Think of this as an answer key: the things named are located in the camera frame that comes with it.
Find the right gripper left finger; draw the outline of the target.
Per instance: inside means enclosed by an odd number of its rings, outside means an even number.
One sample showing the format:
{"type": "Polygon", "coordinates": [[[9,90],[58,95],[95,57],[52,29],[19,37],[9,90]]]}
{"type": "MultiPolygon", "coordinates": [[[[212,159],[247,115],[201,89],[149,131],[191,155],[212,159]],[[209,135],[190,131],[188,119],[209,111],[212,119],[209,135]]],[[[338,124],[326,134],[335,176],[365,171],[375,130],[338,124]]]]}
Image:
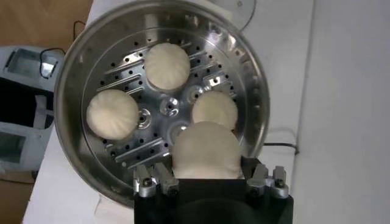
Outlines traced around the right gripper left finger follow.
{"type": "Polygon", "coordinates": [[[158,193],[175,197],[179,193],[179,180],[163,163],[156,163],[150,169],[140,164],[133,171],[133,191],[141,198],[151,198],[158,193]]]}

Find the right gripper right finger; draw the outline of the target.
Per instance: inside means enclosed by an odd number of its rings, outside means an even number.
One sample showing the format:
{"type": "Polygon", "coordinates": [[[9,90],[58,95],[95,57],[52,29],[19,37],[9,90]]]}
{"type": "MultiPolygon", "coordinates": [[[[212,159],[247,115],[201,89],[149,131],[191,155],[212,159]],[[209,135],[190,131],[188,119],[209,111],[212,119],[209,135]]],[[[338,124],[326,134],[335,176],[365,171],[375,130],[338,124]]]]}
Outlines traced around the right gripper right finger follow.
{"type": "Polygon", "coordinates": [[[242,157],[242,174],[246,180],[247,193],[251,197],[260,197],[268,187],[274,198],[289,197],[289,187],[286,182],[286,171],[283,166],[276,166],[269,175],[268,168],[257,158],[242,157]]]}

